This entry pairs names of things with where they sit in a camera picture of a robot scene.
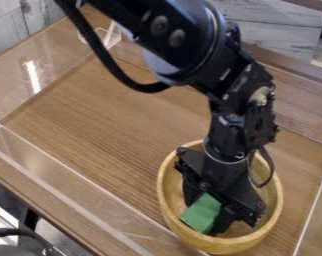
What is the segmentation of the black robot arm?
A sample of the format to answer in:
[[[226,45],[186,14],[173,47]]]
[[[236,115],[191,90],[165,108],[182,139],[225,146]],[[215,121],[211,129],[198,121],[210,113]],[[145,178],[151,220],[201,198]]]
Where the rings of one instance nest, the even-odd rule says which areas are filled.
[[[87,23],[79,31],[117,79],[133,90],[155,93],[185,85],[207,99],[209,130],[202,148],[175,150],[186,210],[182,223],[220,234],[242,221],[256,225],[266,205],[253,178],[254,156],[276,139],[273,78],[241,45],[238,26],[207,0],[87,0],[141,46],[157,82],[130,79]]]

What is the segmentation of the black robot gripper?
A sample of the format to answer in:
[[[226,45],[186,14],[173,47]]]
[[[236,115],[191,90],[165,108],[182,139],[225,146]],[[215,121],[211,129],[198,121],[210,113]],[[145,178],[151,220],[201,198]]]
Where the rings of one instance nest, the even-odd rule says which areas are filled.
[[[210,234],[224,233],[236,221],[254,227],[266,205],[250,180],[248,158],[221,159],[206,149],[178,147],[174,169],[182,177],[183,202],[190,206],[207,193],[221,203]]]

